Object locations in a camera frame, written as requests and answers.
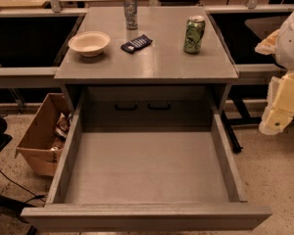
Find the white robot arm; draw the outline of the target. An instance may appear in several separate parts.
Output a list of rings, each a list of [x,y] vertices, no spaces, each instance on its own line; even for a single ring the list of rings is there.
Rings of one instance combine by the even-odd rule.
[[[255,51],[263,55],[274,54],[276,62],[287,69],[282,78],[271,78],[268,104],[259,125],[263,134],[275,135],[294,118],[294,11],[280,29],[255,47]]]

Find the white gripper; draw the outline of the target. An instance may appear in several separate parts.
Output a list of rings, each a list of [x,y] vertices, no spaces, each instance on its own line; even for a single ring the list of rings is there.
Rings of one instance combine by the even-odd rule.
[[[279,30],[272,32],[255,47],[262,55],[271,55],[276,51]],[[276,135],[292,121],[294,115],[294,70],[283,77],[273,76],[269,83],[268,107],[262,115],[259,130],[265,135]]]

